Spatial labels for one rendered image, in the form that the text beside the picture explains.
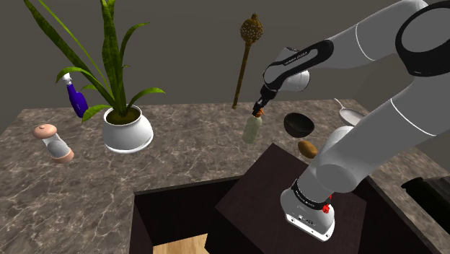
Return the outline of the brown potato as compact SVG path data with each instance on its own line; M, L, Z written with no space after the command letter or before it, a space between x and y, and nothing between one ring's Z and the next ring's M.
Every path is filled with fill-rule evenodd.
M304 157L309 159L314 159L318 154L317 148L306 140L301 140L298 142L298 150Z

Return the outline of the pink and grey pepper mill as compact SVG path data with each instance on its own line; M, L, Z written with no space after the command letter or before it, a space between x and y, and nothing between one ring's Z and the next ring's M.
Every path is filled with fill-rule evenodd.
M33 130L33 136L43 141L50 153L50 158L58 164L70 162L74 153L67 143L58 135L57 128L52 124L43 124Z

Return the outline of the blue spray bottle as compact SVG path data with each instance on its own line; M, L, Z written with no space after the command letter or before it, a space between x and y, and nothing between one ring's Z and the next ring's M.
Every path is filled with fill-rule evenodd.
M70 73L64 74L62 80L66 84L72 108L79 118L83 118L84 113L89 108L84 95L81 92L77 92L75 90Z

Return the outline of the dark brown counter cabinet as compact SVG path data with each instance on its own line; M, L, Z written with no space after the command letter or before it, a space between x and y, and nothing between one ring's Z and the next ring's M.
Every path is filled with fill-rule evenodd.
M217 207L241 187L233 177L137 193L129 253L156 254L157 245L208 234L209 254L440 254L372 180L363 180L348 195L361 210L357 222L350 229L336 227L328 242L296 229L282 233L269 219L251 221L260 233L252 237L248 223L233 222Z

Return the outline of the dark robot stand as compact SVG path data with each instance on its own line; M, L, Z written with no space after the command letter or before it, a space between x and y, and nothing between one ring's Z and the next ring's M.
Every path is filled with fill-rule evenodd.
M306 165L271 144L217 203L205 248L209 254L363 254L366 202L353 193L332 197L332 237L321 242L286 221L282 192Z

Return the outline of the dark brown bowl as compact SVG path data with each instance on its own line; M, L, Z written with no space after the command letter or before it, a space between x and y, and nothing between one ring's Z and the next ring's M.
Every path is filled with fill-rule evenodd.
M283 119L283 126L285 131L295 138L304 138L315 129L314 122L301 113L288 113Z

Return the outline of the black sink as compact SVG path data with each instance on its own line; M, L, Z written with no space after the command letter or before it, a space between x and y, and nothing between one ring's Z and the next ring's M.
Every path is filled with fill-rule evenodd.
M446 198L422 177L401 184L401 188L450 235L450 197Z

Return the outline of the green plant in white pot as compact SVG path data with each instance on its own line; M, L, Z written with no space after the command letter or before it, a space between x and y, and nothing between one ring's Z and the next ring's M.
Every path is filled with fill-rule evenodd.
M105 105L94 105L81 112L81 121L84 123L99 111L105 109L103 116L102 138L105 146L112 152L119 154L131 154L146 148L152 142L154 132L149 120L143 115L135 102L147 94L162 93L157 87L143 89L130 100L125 97L123 82L123 70L127 67L123 64L123 57L127 42L131 35L143 23L138 23L128 29L122 42L119 43L116 35L114 12L116 0L99 0L104 40L102 44L102 62L106 71L101 77L103 81L96 79L87 65L77 56L71 47L64 41L52 25L42 16L30 0L23 0L34 20L46 36L58 47L62 54L73 64L61 69L57 74L57 81L64 81L71 85L70 74L79 72L90 82L87 89L98 91L106 100Z

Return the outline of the brown studded club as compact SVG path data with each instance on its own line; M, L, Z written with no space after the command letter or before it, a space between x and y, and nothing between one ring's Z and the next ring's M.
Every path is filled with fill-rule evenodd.
M242 63L239 70L239 78L237 82L237 87L234 94L234 101L232 104L232 109L237 108L237 103L239 100L239 94L242 87L242 80L244 78L244 73L247 65L247 59L250 54L250 48L253 43L257 42L263 35L263 26L258 19L258 14L254 12L249 19L246 19L241 25L240 36L244 41L244 53L242 57Z

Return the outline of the pale green bottle orange cap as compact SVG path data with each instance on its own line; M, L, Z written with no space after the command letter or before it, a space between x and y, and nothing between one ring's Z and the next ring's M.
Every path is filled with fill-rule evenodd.
M242 140L244 143L253 144L256 141L260 128L263 124L263 120L261 118L261 115L263 113L263 110L259 109L256 115L251 115L247 119L246 126L242 135Z

